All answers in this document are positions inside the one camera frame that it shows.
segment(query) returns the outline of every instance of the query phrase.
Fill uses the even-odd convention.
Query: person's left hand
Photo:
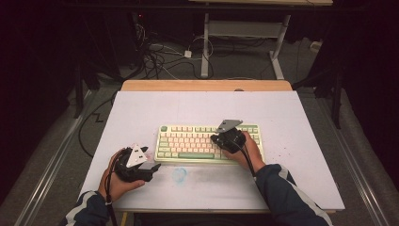
[[[105,178],[108,176],[109,171],[111,170],[112,162],[114,161],[114,159],[118,153],[119,152],[115,153],[111,157],[111,160],[109,161],[108,168],[104,171],[103,177],[102,177],[100,185],[99,185],[98,191],[104,197],[105,200],[106,200]],[[110,185],[109,191],[110,191],[111,199],[112,199],[112,202],[115,202],[126,192],[137,189],[137,188],[145,185],[145,181],[138,180],[138,181],[133,181],[131,183],[124,182],[119,178],[119,176],[115,172],[112,172],[110,184],[111,185]]]

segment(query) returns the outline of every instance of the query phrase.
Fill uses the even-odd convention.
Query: hand-mounted device
[[[235,128],[235,126],[241,123],[243,121],[224,120],[216,129],[219,135],[212,135],[211,140],[229,153],[240,151],[247,141],[241,130]]]
[[[144,152],[147,147],[140,148],[134,145],[133,148],[124,148],[120,151],[120,155],[115,165],[115,172],[122,181],[133,182],[143,180],[149,182],[152,174],[157,172],[161,164],[147,162]]]

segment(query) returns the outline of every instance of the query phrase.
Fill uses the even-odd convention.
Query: hand
[[[250,134],[247,131],[243,131],[243,134],[247,140],[246,145],[244,145],[244,147],[243,147],[243,150],[244,150],[244,152],[246,152],[246,151],[248,152],[250,161],[253,166],[253,170],[256,173],[262,167],[266,166],[266,164],[262,160],[261,152],[259,151],[258,145],[256,145],[255,140],[252,139],[252,137],[250,136]],[[222,152],[229,159],[235,160],[238,162],[238,164],[240,164],[245,169],[249,169],[247,160],[244,157],[242,152],[229,153],[226,150],[223,150]]]
[[[104,197],[104,199],[106,200],[106,192],[105,192],[105,178],[108,176],[109,171],[111,170],[111,165],[112,162],[114,161],[116,155],[119,152],[115,153],[112,157],[111,160],[109,161],[109,165],[108,168],[104,171],[103,173],[103,177],[101,179],[100,185],[99,185],[99,189],[98,191],[100,192],[100,194]],[[137,189],[143,185],[145,185],[145,182],[142,180],[138,180],[138,181],[133,181],[131,183],[129,182],[124,182],[122,181],[119,176],[115,173],[112,172],[111,175],[111,183],[110,183],[111,187],[109,188],[109,192],[111,195],[111,199],[112,202],[115,202],[116,200],[118,200],[124,193]]]

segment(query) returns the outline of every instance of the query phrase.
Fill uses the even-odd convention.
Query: dark background
[[[337,0],[334,4],[347,7],[366,2]],[[287,41],[303,37],[325,41],[310,73],[310,77],[322,76],[307,85],[319,86],[324,95],[329,95],[337,71],[324,71],[326,68],[341,69],[343,87],[364,133],[399,187],[396,174],[399,34],[395,18],[399,8],[395,1],[371,3],[363,15],[293,16],[286,38]],[[148,14],[147,23],[166,36],[180,35],[182,40],[190,40],[193,34],[201,32],[200,15],[176,15],[184,16],[186,21],[179,29],[175,24],[181,20],[174,15]],[[159,18],[168,20],[170,26]],[[96,71],[118,77],[117,65],[129,63],[123,61],[126,59],[134,62],[137,57],[128,54],[134,51],[123,52],[134,50],[133,43],[125,42],[121,46],[122,41],[113,42],[104,35],[105,24],[114,25],[113,30],[107,31],[111,36],[122,32],[132,37],[126,13],[89,13],[84,20],[80,14],[61,8],[56,1],[1,3],[0,158],[3,161],[1,171],[6,173],[0,202],[7,196],[47,129],[70,104],[67,96],[74,86],[76,62],[81,63],[83,79],[88,86],[96,89],[99,84],[94,75]]]

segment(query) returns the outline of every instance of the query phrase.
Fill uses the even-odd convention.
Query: blue circular mark
[[[172,173],[172,178],[177,183],[182,183],[187,175],[187,171],[184,168],[177,168]]]

